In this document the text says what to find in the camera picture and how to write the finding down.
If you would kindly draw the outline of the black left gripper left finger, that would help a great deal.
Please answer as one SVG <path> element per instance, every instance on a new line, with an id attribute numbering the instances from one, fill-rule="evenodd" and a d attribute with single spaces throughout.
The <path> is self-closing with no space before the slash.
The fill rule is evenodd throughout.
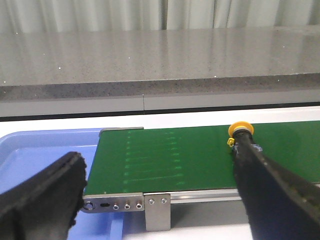
<path id="1" fill-rule="evenodd" d="M 0 195 L 2 240 L 66 240 L 84 205 L 85 159 L 68 152 Z"/>

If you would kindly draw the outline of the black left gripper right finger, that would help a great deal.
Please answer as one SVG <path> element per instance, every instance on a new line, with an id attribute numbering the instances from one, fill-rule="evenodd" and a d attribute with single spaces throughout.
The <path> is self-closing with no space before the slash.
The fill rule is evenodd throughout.
<path id="1" fill-rule="evenodd" d="M 265 156 L 249 131 L 233 137 L 233 174 L 253 239 L 318 240 L 320 188 Z"/>

